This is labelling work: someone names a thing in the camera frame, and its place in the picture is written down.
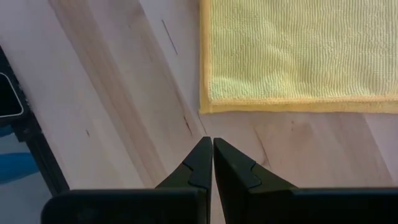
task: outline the light wood surface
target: light wood surface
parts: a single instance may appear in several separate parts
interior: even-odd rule
[[[206,135],[299,187],[398,184],[397,115],[199,115],[199,10],[0,1],[0,45],[72,189],[153,187]],[[222,223],[216,190],[212,209]]]

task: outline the black plastic piece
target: black plastic piece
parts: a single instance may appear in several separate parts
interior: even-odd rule
[[[398,223],[397,189],[298,189],[222,139],[214,163],[226,223]]]
[[[25,96],[0,47],[0,127],[29,113]]]
[[[42,223],[210,223],[212,158],[204,137],[155,189],[73,190],[46,204]]]
[[[206,223],[206,192],[198,188],[72,190],[51,199],[42,224]]]

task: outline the yellow microfiber towel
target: yellow microfiber towel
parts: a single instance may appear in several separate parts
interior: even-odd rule
[[[398,113],[397,0],[201,0],[202,113]]]

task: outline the wood plank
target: wood plank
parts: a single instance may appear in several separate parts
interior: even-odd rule
[[[1,1],[0,21],[0,44],[70,188],[142,187],[47,2]]]

